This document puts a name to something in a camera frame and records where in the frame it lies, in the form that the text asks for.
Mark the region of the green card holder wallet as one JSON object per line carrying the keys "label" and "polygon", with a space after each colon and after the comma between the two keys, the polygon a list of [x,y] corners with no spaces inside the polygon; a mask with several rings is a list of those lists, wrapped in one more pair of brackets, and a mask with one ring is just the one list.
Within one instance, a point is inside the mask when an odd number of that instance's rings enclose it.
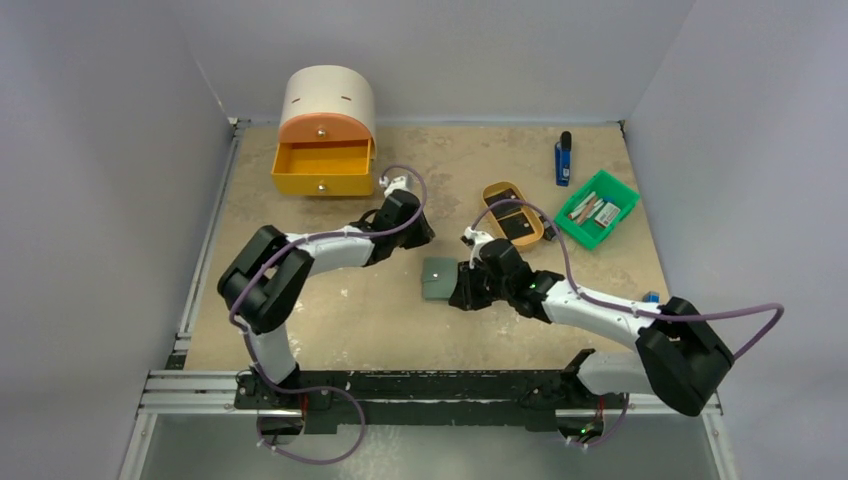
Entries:
{"label": "green card holder wallet", "polygon": [[421,296],[425,301],[447,302],[458,277],[458,263],[452,257],[425,257],[420,276]]}

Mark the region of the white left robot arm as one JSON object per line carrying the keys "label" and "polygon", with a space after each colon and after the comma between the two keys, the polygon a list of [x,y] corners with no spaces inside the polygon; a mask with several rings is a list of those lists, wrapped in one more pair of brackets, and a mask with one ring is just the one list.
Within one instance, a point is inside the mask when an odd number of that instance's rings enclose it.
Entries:
{"label": "white left robot arm", "polygon": [[221,275],[217,293],[245,337],[252,370],[262,378],[259,395],[272,408],[287,408],[297,399],[299,367],[286,321],[306,281],[337,269],[372,266],[397,248],[428,244],[435,233],[423,204],[416,194],[399,189],[375,213],[337,230],[286,234],[263,226]]}

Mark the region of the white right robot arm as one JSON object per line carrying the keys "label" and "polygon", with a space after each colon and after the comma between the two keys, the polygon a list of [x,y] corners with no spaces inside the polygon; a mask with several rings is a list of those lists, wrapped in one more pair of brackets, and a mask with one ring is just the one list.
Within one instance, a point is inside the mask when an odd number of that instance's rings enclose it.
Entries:
{"label": "white right robot arm", "polygon": [[504,301],[519,316],[586,330],[628,348],[594,352],[564,376],[561,392],[576,407],[608,393],[653,394],[676,412],[695,417],[734,364],[734,356],[684,299],[665,304],[626,301],[580,285],[562,274],[534,270],[513,244],[485,233],[461,238],[471,257],[458,265],[449,300],[463,311]]}

